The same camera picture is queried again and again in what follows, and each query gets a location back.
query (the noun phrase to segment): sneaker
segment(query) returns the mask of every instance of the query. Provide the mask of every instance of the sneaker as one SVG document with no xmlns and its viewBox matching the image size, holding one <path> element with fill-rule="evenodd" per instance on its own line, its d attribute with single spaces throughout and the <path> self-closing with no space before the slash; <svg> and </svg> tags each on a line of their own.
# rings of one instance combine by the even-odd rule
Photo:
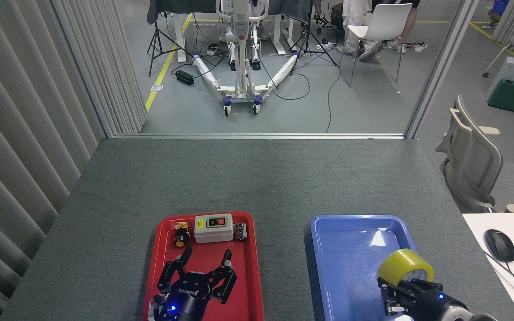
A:
<svg viewBox="0 0 514 321">
<path fill-rule="evenodd" d="M 364 43 L 362 40 L 358 41 L 358 54 L 362 55 L 365 52 Z"/>
<path fill-rule="evenodd" d="M 314 18 L 316 20 L 316 25 L 319 28 L 324 29 L 324 30 L 332 29 L 332 24 L 330 22 L 328 22 L 328 20 L 324 17 L 324 14 L 323 14 L 323 16 L 314 16 Z"/>
<path fill-rule="evenodd" d="M 303 37 L 306 37 L 307 32 L 308 32 L 308 25 L 301 23 L 300 24 L 300 35 L 302 35 Z"/>
<path fill-rule="evenodd" d="M 384 48 L 384 45 L 382 45 L 382 43 L 379 42 L 376 45 L 374 45 L 374 47 L 368 48 L 365 51 L 365 53 L 363 53 L 362 55 L 359 56 L 359 59 L 361 61 L 367 61 L 367 60 L 373 59 L 374 55 L 379 53 L 380 50 L 382 50 L 383 48 Z"/>
<path fill-rule="evenodd" d="M 399 53 L 403 53 L 403 54 L 406 53 L 406 44 L 405 43 L 398 45 L 398 43 L 395 41 L 388 41 L 388 42 L 386 42 L 386 46 L 390 49 L 396 50 Z"/>
<path fill-rule="evenodd" d="M 336 51 L 340 54 L 342 54 L 342 45 L 336 45 Z M 345 51 L 343 53 L 343 55 L 345 56 L 350 56 L 350 57 L 354 57 L 354 54 L 356 53 L 356 51 Z"/>
</svg>

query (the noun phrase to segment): blue tray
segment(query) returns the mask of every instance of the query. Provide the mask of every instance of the blue tray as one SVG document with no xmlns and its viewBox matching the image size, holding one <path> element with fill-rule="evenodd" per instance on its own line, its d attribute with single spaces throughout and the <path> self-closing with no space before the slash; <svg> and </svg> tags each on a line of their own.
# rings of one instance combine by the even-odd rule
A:
<svg viewBox="0 0 514 321">
<path fill-rule="evenodd" d="M 392 252 L 416 250 L 406 224 L 393 215 L 320 215 L 311 231 L 326 321 L 394 319 L 376 274 Z"/>
</svg>

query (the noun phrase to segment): gray table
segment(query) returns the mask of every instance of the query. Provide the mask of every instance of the gray table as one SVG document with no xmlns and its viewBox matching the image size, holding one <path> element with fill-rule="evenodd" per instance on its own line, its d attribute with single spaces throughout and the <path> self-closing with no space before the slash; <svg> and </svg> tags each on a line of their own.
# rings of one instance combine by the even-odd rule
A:
<svg viewBox="0 0 514 321">
<path fill-rule="evenodd" d="M 232 210 L 255 221 L 268 321 L 323 319 L 310 234 L 320 214 L 402 218 L 449 295 L 514 320 L 415 140 L 105 140 L 0 319 L 139 320 L 156 225 Z"/>
</svg>

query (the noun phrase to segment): tape roll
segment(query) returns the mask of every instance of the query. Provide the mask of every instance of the tape roll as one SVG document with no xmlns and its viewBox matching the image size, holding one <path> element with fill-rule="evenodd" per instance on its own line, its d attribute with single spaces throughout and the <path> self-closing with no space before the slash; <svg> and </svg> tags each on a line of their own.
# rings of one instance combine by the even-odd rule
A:
<svg viewBox="0 0 514 321">
<path fill-rule="evenodd" d="M 432 282 L 434 269 L 413 250 L 402 248 L 384 259 L 378 268 L 377 277 L 395 286 L 401 280 L 420 279 Z"/>
</svg>

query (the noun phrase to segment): black cloth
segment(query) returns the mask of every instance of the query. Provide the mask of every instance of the black cloth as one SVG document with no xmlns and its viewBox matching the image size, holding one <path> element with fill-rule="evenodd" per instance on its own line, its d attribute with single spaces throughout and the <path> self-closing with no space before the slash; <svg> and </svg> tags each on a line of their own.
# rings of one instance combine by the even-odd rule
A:
<svg viewBox="0 0 514 321">
<path fill-rule="evenodd" d="M 378 4 L 412 4 L 412 8 L 417 8 L 420 0 L 372 0 L 372 12 Z"/>
<path fill-rule="evenodd" d="M 309 21 L 311 0 L 269 0 L 269 14 L 284 14 L 300 21 Z M 146 21 L 153 24 L 160 12 L 189 14 L 215 13 L 216 0 L 150 0 Z"/>
</svg>

